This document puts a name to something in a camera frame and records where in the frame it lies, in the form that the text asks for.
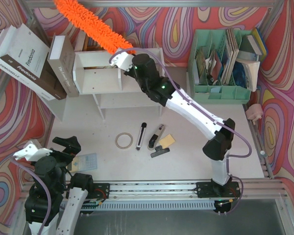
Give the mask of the white black utility knife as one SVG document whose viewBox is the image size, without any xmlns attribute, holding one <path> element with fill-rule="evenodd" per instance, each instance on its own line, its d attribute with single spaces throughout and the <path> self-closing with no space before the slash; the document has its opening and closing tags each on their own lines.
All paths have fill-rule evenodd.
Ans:
<svg viewBox="0 0 294 235">
<path fill-rule="evenodd" d="M 139 135 L 138 135 L 138 139 L 137 139 L 137 142 L 136 142 L 136 150 L 139 151 L 142 147 L 142 144 L 143 144 L 143 139 L 144 139 L 144 136 L 145 136 L 145 132 L 146 132 L 146 127 L 147 127 L 147 123 L 146 122 L 143 122 L 141 124 L 141 128 L 140 128 L 140 132 L 139 132 Z"/>
</svg>

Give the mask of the orange microfiber duster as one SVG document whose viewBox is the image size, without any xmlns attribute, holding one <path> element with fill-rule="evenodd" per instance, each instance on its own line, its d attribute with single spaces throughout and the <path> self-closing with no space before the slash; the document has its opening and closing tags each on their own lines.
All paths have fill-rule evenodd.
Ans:
<svg viewBox="0 0 294 235">
<path fill-rule="evenodd" d="M 55 0 L 57 10 L 63 14 L 75 27 L 83 30 L 96 41 L 104 50 L 115 54 L 118 49 L 129 49 L 135 53 L 133 45 L 122 35 L 114 32 L 92 11 L 76 0 Z"/>
</svg>

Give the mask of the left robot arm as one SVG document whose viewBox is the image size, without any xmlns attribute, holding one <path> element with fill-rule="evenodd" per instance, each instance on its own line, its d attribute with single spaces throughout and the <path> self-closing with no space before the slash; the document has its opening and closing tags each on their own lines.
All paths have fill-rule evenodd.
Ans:
<svg viewBox="0 0 294 235">
<path fill-rule="evenodd" d="M 25 202 L 26 220 L 33 235 L 72 235 L 80 209 L 93 187 L 91 175 L 76 173 L 66 184 L 66 167 L 81 151 L 76 136 L 55 137 L 57 151 L 37 147 L 34 141 L 24 146 L 25 158 L 34 164 L 34 184 Z"/>
</svg>

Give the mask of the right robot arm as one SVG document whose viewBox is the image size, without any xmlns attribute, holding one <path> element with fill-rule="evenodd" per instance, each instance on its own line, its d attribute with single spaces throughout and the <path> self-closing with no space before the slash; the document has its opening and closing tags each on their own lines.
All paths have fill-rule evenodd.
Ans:
<svg viewBox="0 0 294 235">
<path fill-rule="evenodd" d="M 148 54 L 129 54 L 125 61 L 125 74 L 133 77 L 141 91 L 150 100 L 167 107 L 192 123 L 207 138 L 203 153 L 211 160 L 212 181 L 220 186 L 228 183 L 226 157 L 233 141 L 235 122 L 232 119 L 222 120 L 199 106 L 177 84 L 168 77 L 160 76 L 155 61 Z"/>
</svg>

